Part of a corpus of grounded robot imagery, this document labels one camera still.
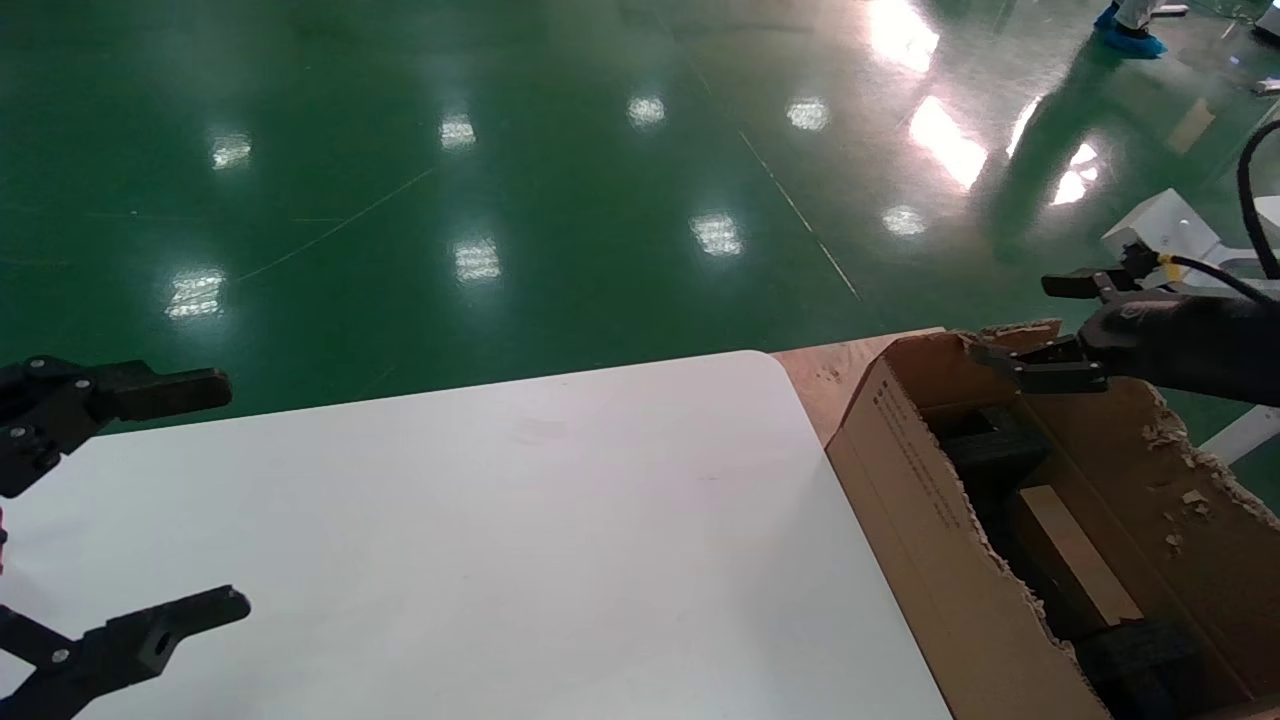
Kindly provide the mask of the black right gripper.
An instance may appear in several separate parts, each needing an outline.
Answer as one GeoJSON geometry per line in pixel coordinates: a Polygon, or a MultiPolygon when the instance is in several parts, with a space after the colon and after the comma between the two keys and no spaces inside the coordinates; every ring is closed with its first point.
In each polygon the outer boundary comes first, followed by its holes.
{"type": "Polygon", "coordinates": [[[1108,377],[1276,407],[1279,310],[1275,301],[1143,288],[1123,268],[1082,268],[1041,278],[1046,295],[1096,300],[1078,337],[1025,350],[975,343],[970,359],[1024,395],[1089,395],[1108,377]]]}

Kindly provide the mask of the black gripper finger with hole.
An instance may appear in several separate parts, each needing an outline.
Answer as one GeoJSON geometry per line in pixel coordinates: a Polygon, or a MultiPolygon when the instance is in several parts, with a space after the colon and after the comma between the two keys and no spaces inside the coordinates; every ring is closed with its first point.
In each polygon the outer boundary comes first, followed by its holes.
{"type": "Polygon", "coordinates": [[[250,600],[223,585],[113,618],[70,639],[1,607],[1,650],[32,666],[3,698],[4,719],[73,719],[97,698],[160,676],[178,644],[246,619],[250,600]]]}

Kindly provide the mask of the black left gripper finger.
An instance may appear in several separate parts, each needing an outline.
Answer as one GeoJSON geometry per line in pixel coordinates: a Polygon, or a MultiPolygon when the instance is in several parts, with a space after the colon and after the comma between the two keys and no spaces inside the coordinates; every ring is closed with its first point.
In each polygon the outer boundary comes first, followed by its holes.
{"type": "Polygon", "coordinates": [[[1,496],[17,498],[114,421],[224,407],[218,369],[159,374],[141,360],[86,366],[33,356],[1,370],[1,496]]]}

